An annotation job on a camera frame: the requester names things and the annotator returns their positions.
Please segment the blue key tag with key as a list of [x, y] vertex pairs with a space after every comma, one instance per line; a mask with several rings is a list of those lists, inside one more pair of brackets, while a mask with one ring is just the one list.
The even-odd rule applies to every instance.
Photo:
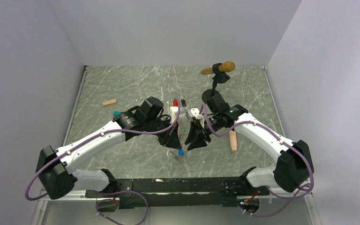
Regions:
[[184, 151], [183, 150], [176, 150], [176, 151], [168, 150], [167, 156], [173, 157], [175, 160], [180, 160], [184, 156]]

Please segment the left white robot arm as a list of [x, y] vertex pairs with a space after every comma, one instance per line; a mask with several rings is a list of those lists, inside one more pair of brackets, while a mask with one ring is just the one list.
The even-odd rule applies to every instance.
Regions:
[[139, 135], [155, 135], [160, 145], [181, 149], [178, 138], [178, 119], [181, 101], [174, 115], [164, 114], [164, 104], [155, 97], [149, 97], [139, 106], [134, 106], [118, 115], [97, 131], [86, 137], [53, 149], [51, 146], [40, 152], [36, 179], [42, 183], [46, 195], [57, 200], [71, 191], [92, 190], [105, 197], [118, 190], [116, 178], [108, 169], [97, 171], [81, 170], [80, 166], [89, 158]]

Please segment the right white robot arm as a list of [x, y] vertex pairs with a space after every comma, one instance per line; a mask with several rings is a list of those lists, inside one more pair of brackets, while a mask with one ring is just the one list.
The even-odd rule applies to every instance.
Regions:
[[206, 147], [211, 135], [222, 137], [234, 131], [249, 138], [275, 160], [268, 167], [251, 167], [240, 177], [240, 190], [253, 194], [260, 187], [277, 186], [286, 192], [314, 187], [314, 167], [309, 146], [303, 140], [292, 141], [268, 128], [241, 105], [230, 106], [216, 93], [202, 95], [201, 109], [187, 111], [190, 131], [186, 139], [189, 150]]

